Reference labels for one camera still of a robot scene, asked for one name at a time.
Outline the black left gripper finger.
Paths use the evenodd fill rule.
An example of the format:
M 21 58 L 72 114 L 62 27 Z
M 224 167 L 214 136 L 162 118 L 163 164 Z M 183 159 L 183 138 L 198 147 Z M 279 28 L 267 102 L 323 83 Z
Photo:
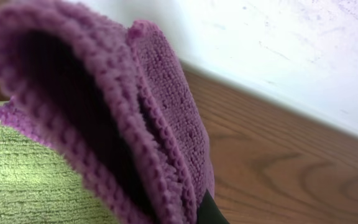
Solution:
M 197 209 L 197 224 L 229 224 L 207 190 Z

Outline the purple microfiber cloth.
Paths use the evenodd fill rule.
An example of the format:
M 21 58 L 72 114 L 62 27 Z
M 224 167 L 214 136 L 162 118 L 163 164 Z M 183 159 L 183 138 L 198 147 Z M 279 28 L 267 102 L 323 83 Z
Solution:
M 214 192 L 209 139 L 181 65 L 152 22 L 80 3 L 0 7 L 3 125 L 51 147 L 122 223 L 195 223 Z

